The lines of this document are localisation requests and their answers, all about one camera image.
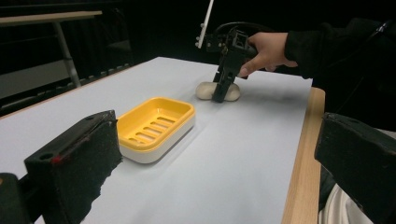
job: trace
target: table leg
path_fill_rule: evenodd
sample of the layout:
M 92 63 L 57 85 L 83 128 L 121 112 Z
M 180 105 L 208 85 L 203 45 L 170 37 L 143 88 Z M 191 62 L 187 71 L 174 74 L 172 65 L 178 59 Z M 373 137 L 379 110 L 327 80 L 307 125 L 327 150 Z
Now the table leg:
M 62 54 L 64 56 L 64 62 L 67 68 L 67 73 L 69 74 L 72 82 L 76 85 L 76 87 L 80 87 L 81 83 L 79 82 L 77 70 L 73 63 L 73 58 L 70 55 L 69 48 L 67 47 L 66 39 L 64 38 L 64 32 L 62 31 L 62 26 L 58 21 L 53 22 L 52 24 L 58 36 L 59 45 L 61 46 Z

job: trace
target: black sleeve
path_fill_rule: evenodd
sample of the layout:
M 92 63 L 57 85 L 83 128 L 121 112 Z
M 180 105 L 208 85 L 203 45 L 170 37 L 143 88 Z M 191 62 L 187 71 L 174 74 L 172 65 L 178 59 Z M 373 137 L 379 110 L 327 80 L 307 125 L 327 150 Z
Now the black sleeve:
M 317 31 L 290 31 L 285 56 L 297 62 L 303 78 L 373 74 L 395 77 L 389 69 L 396 68 L 396 27 L 390 22 L 385 33 L 372 37 L 382 24 L 356 18 L 345 28 L 322 23 Z

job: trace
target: hand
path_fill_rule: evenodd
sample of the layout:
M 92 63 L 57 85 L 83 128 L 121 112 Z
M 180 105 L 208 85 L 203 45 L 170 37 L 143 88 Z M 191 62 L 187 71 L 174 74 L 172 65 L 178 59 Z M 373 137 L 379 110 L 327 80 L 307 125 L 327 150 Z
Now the hand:
M 285 57 L 285 44 L 288 33 L 257 33 L 248 38 L 250 45 L 258 52 L 256 57 L 243 64 L 239 71 L 240 77 L 246 77 L 259 69 L 265 68 L 268 72 L 274 72 L 277 66 L 282 64 L 287 67 L 298 66 L 297 62 L 290 61 Z

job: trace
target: yellow soap dish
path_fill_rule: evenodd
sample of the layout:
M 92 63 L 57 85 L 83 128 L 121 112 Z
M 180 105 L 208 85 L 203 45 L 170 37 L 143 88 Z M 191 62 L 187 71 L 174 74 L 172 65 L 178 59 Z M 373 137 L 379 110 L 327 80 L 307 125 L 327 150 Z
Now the yellow soap dish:
M 150 163 L 169 150 L 195 122 L 195 109 L 186 102 L 154 97 L 118 118 L 121 154 Z

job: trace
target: table surface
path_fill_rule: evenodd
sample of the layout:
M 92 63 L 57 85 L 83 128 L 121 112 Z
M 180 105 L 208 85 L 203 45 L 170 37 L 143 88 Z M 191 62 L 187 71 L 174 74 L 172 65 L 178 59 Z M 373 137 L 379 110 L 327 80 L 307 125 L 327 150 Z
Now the table surface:
M 159 161 L 124 158 L 83 223 L 316 223 L 324 93 L 310 79 L 256 72 L 236 79 L 236 102 L 197 99 L 217 68 L 156 58 L 2 117 L 0 172 L 21 178 L 25 158 L 89 115 L 119 117 L 164 96 L 191 103 L 194 126 Z
M 50 14 L 27 15 L 27 16 L 16 16 L 16 17 L 3 17 L 0 18 L 0 27 L 36 24 L 36 23 L 44 23 L 44 22 L 83 20 L 83 19 L 92 18 L 97 15 L 102 15 L 102 11 L 75 11 L 75 12 L 50 13 Z

